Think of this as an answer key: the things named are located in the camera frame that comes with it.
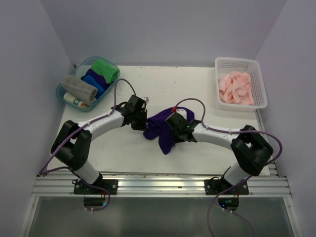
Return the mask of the grey towel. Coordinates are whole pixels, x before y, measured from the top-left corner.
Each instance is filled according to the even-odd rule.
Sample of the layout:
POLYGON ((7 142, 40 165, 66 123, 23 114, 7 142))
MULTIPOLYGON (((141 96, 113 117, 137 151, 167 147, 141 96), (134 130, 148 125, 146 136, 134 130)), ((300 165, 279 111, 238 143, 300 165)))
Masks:
POLYGON ((96 101, 98 89, 74 75, 68 75, 64 77, 61 85, 66 91, 89 106, 96 101))

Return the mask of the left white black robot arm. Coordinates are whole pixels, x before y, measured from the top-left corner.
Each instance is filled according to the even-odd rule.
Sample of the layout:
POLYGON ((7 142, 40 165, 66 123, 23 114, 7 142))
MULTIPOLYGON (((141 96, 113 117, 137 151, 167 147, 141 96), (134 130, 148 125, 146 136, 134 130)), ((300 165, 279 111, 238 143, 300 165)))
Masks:
POLYGON ((127 102, 115 105, 107 113, 84 122, 66 121, 51 148, 51 154, 85 182, 92 194, 105 187, 102 175, 88 161, 90 144, 99 136, 126 125, 133 130, 147 129, 147 97, 131 95, 127 102))

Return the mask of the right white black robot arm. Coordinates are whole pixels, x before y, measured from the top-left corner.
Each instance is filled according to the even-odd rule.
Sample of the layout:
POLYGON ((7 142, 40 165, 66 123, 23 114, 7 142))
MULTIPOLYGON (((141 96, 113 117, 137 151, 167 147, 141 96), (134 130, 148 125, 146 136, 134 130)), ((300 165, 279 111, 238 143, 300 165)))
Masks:
POLYGON ((175 112, 165 120, 172 130, 175 143, 209 143, 227 148, 233 152, 237 162, 229 167, 221 178, 212 178, 204 182, 208 195, 224 192, 231 194, 241 186, 240 182, 248 176, 258 176, 273 154, 273 148, 251 125, 228 133, 210 130, 199 120, 188 122, 175 112))

